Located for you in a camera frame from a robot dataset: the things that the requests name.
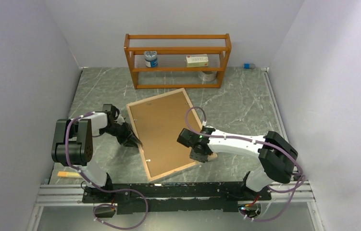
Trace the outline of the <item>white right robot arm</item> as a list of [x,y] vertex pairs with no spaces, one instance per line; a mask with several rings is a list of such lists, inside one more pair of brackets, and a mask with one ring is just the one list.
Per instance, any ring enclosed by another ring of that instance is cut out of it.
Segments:
[[260,166],[249,171],[243,179],[241,195],[254,199],[273,182],[289,183],[293,176],[297,151],[277,132],[265,136],[246,136],[226,133],[210,126],[200,132],[183,129],[177,142],[191,148],[193,160],[205,163],[213,153],[236,154],[257,159]]

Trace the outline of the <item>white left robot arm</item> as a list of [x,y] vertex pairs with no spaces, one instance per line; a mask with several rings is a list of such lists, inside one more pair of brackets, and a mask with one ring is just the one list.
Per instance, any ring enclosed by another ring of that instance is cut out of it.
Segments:
[[51,149],[52,160],[83,177],[87,188],[95,190],[95,196],[102,202],[108,202],[114,196],[109,174],[93,160],[93,139],[105,133],[115,137],[124,147],[137,148],[142,144],[120,110],[112,104],[104,104],[101,111],[59,119]]

